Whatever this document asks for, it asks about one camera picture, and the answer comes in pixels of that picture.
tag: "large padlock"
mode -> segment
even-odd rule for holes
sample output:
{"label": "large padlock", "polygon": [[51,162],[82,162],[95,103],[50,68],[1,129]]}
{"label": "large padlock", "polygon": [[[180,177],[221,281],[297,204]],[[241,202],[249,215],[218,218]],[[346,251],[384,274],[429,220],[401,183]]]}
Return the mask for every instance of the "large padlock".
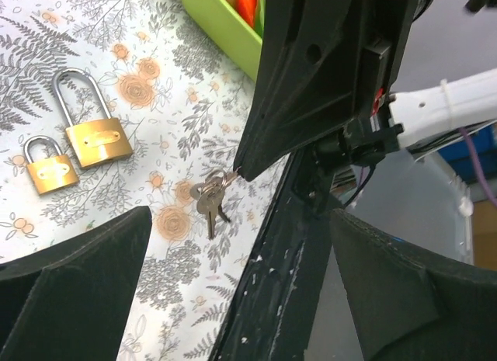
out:
{"label": "large padlock", "polygon": [[[34,141],[51,144],[57,153],[55,157],[33,161],[30,147]],[[62,154],[61,148],[53,138],[48,136],[33,136],[24,144],[24,156],[28,162],[28,173],[33,179],[38,194],[42,195],[79,182],[78,174],[72,166],[67,154]]]}
{"label": "large padlock", "polygon": [[[80,74],[91,83],[106,116],[105,119],[74,125],[60,89],[62,77],[71,73]],[[65,131],[82,168],[102,164],[105,161],[127,158],[133,154],[133,148],[119,119],[111,117],[99,86],[89,73],[78,68],[60,70],[52,79],[52,88],[69,123],[69,127]]]}

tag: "green container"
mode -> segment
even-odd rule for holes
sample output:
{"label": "green container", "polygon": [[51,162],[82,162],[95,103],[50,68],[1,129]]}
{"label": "green container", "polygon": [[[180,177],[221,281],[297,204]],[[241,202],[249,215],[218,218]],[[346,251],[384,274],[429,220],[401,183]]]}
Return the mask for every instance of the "green container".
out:
{"label": "green container", "polygon": [[225,0],[181,0],[185,10],[253,81],[262,39]]}

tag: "padlock shackle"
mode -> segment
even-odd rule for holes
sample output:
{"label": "padlock shackle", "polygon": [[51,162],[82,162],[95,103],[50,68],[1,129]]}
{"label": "padlock shackle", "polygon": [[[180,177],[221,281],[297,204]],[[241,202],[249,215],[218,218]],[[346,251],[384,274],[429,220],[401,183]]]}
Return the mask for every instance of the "padlock shackle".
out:
{"label": "padlock shackle", "polygon": [[75,124],[72,122],[71,115],[69,115],[69,109],[64,101],[64,97],[62,96],[61,87],[60,87],[62,77],[67,74],[80,74],[84,79],[90,82],[90,84],[93,87],[93,91],[95,92],[98,100],[100,101],[103,113],[105,114],[107,119],[112,119],[110,111],[107,108],[106,100],[103,98],[102,92],[100,91],[99,85],[96,83],[96,80],[88,72],[80,68],[63,68],[57,71],[54,77],[52,78],[52,89],[54,90],[55,96],[57,97],[57,100],[61,105],[62,111],[64,111],[64,115],[69,123],[69,126],[73,127]]}
{"label": "padlock shackle", "polygon": [[33,163],[33,157],[30,154],[30,146],[34,141],[43,141],[44,143],[51,144],[57,155],[62,155],[62,150],[59,144],[54,140],[52,137],[48,136],[33,136],[30,137],[25,143],[24,143],[24,158],[28,161],[28,163]]}

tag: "open padlock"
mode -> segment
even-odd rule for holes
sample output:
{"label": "open padlock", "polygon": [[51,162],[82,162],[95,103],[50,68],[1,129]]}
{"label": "open padlock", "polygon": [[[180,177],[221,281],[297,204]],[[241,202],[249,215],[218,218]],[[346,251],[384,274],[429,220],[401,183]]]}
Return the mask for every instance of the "open padlock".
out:
{"label": "open padlock", "polygon": [[[100,105],[102,105],[105,119],[74,125],[59,86],[61,78],[71,73],[80,74],[92,84]],[[111,117],[99,86],[89,73],[78,68],[60,70],[52,79],[52,88],[69,123],[69,127],[65,131],[82,168],[102,164],[105,161],[126,158],[133,154],[133,149],[119,119]]]}
{"label": "open padlock", "polygon": [[[43,141],[51,144],[57,153],[55,157],[33,161],[30,147],[34,141]],[[57,189],[74,185],[79,182],[71,160],[67,154],[62,154],[61,148],[55,140],[48,136],[33,136],[24,144],[24,156],[28,162],[28,173],[33,179],[38,194],[42,195]]]}

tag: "floral pattern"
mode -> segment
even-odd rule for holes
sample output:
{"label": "floral pattern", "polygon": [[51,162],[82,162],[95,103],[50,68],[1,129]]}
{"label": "floral pattern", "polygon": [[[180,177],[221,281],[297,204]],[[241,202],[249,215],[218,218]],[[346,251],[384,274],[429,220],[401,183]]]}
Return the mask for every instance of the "floral pattern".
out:
{"label": "floral pattern", "polygon": [[[77,166],[50,87],[65,67],[96,79],[130,158]],[[189,190],[231,169],[253,89],[180,0],[0,0],[0,263],[148,205],[154,227],[118,360],[207,359],[284,163],[234,182],[231,223],[219,220],[213,241]],[[61,90],[75,124],[102,117],[89,85],[65,78]],[[37,195],[23,156],[36,134],[69,155],[77,186]]]}

